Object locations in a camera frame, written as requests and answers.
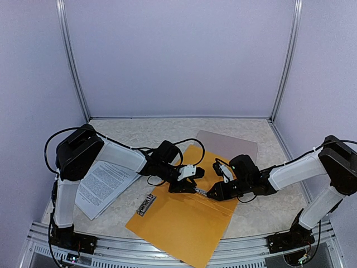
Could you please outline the orange file folder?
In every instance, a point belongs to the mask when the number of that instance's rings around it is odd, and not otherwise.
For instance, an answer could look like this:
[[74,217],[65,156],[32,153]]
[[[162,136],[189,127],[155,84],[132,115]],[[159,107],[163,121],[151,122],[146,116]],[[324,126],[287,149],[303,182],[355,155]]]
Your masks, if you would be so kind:
[[237,207],[236,198],[218,202],[201,194],[169,193],[155,187],[157,198],[146,214],[134,214],[126,228],[193,267],[206,267]]

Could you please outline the stack of printed papers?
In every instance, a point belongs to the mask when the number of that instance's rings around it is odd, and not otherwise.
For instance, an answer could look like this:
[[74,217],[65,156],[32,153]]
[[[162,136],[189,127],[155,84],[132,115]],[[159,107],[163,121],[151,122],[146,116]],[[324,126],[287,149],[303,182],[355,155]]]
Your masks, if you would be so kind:
[[139,174],[127,168],[97,161],[81,180],[75,205],[92,221],[139,177]]

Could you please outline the metal folder spine clip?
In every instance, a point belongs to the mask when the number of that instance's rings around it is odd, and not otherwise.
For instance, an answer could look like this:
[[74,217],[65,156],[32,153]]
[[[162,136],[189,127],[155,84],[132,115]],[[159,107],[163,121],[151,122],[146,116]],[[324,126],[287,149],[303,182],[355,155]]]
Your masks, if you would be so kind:
[[195,191],[203,196],[207,196],[207,191],[200,188],[195,188]]

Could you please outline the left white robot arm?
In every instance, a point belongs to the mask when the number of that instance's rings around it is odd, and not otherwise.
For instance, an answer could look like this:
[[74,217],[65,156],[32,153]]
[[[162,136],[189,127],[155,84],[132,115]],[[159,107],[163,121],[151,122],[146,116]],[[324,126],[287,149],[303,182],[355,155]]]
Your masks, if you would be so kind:
[[163,141],[157,148],[129,147],[105,137],[90,124],[69,130],[71,134],[56,148],[57,192],[51,217],[52,236],[66,248],[78,243],[73,224],[76,191],[95,161],[119,165],[143,176],[156,176],[169,184],[171,193],[194,193],[195,179],[204,176],[197,164],[172,164],[176,156],[183,154],[170,141]]

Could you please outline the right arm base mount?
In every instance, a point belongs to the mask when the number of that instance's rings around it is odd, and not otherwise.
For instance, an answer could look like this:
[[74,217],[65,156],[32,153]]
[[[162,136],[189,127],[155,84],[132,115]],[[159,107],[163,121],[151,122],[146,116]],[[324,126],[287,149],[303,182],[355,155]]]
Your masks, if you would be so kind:
[[288,251],[295,248],[313,244],[315,238],[312,234],[299,234],[299,233],[278,233],[267,237],[269,253],[278,253]]

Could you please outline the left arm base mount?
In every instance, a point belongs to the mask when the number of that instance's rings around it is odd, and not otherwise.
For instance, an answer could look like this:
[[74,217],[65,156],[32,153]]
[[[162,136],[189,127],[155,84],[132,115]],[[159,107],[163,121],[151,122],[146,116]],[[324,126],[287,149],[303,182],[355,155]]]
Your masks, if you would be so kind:
[[70,251],[92,255],[97,245],[98,238],[81,233],[50,233],[51,245]]

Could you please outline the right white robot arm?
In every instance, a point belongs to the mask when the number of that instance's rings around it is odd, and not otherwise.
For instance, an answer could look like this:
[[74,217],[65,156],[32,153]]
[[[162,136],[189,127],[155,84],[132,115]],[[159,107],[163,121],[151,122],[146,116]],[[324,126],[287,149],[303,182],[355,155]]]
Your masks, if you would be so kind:
[[336,209],[346,196],[356,193],[356,151],[349,147],[350,143],[329,135],[320,146],[296,159],[263,170],[258,169],[250,156],[239,155],[229,161],[235,179],[215,183],[207,196],[217,201],[246,193],[267,196],[316,176],[328,176],[329,186],[300,211],[290,230],[271,236],[296,248],[308,240],[314,226],[326,214]]

